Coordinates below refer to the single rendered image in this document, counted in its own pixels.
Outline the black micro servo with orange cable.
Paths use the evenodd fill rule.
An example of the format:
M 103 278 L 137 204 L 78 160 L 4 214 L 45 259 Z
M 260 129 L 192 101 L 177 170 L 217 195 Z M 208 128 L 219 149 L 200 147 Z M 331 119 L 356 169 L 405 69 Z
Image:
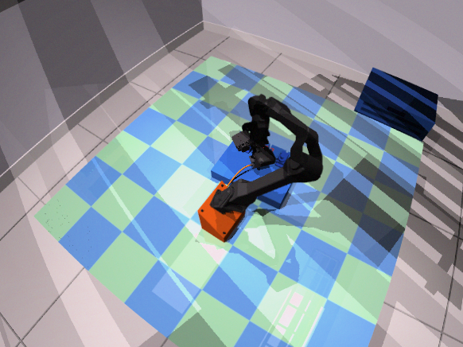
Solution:
M 251 164 L 250 164 L 250 165 L 247 165 L 247 166 L 244 166 L 240 171 L 242 171 L 243 169 L 245 169 L 245 168 L 248 167 L 248 166 L 253 166 L 254 168 L 258 168 L 258 167 L 259 167 L 258 164 L 257 164 L 257 162 L 256 162 L 256 160 L 255 160 L 255 157 L 254 157 L 253 154 L 252 154 L 251 156 L 249 156 L 249 159 L 251 160 Z M 240 172 L 240 171 L 239 171 L 239 172 Z M 239 173 L 239 172 L 238 172 L 238 173 Z M 238 174 L 238 173 L 237 173 L 237 174 Z M 230 182 L 228 183 L 227 187 L 231 184 L 231 182 L 232 182 L 233 179 L 237 176 L 237 174 L 230 180 Z

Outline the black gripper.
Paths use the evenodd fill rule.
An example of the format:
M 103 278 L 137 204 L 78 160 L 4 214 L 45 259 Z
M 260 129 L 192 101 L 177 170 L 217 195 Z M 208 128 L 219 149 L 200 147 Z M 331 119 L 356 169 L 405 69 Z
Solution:
M 252 154 L 254 155 L 258 166 L 263 167 L 275 164 L 276 157 L 274 155 L 274 152 L 270 150 L 268 146 L 265 146 L 266 144 L 269 144 L 267 136 L 270 136 L 270 132 L 268 131 L 264 135 L 257 135 L 251 129 L 251 122 L 244 123 L 242 125 L 242 130 L 245 131 L 246 127 L 249 128 L 249 134 L 252 134 L 253 139 L 255 140 L 255 144 L 252 147 Z

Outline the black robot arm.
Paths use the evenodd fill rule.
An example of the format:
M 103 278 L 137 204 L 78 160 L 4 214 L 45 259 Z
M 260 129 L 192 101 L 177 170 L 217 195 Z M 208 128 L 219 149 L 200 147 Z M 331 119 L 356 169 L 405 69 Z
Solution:
M 217 190 L 209 206 L 224 214 L 225 212 L 244 212 L 249 205 L 255 203 L 257 197 L 272 192 L 292 183 L 316 181 L 323 173 L 323 155 L 319 146 L 316 131 L 309 128 L 301 120 L 290 113 L 290 109 L 273 97 L 266 99 L 262 94 L 252 96 L 248 100 L 251 129 L 257 135 L 269 131 L 270 118 L 280 122 L 296 136 L 290 148 L 290 157 L 284 166 L 254 181 L 242 178 L 233 181 L 225 190 Z M 270 117 L 270 118 L 269 118 Z M 255 140 L 249 134 L 249 128 L 231 137 L 238 151 L 243 153 L 253 147 Z M 307 143 L 309 154 L 302 152 Z M 224 212 L 224 213 L 223 213 Z

